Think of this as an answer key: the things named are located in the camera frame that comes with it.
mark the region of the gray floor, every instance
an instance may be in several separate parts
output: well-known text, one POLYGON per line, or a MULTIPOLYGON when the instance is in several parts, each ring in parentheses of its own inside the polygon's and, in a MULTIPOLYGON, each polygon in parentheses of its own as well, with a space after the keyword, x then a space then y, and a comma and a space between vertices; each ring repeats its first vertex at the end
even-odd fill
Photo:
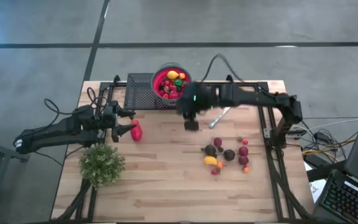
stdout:
MULTIPOLYGON (((92 43, 103 0, 0 0, 0 44, 92 43)), ((102 43, 110 42, 340 42, 358 41, 358 1, 112 0, 102 43)), ((201 78, 216 53, 247 80, 284 80, 297 94, 309 127, 358 116, 358 47, 99 49, 90 80, 125 79, 175 61, 201 78)), ((0 49, 0 145, 25 128, 46 125, 77 101, 90 49, 0 49)), ((217 62, 208 79, 229 72, 217 62)), ((358 122, 326 127, 340 141, 358 122)), ((45 148, 58 161, 65 147, 45 148)), ((48 220, 61 167, 31 155, 13 162, 0 195, 0 223, 48 220)))

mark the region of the green plant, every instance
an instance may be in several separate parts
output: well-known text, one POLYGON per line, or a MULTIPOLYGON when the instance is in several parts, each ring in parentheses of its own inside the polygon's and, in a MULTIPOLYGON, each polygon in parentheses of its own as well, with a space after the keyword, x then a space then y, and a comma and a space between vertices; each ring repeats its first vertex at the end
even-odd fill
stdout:
POLYGON ((81 175, 95 187, 116 182, 124 169, 125 158, 110 145, 96 144, 80 157, 81 175))

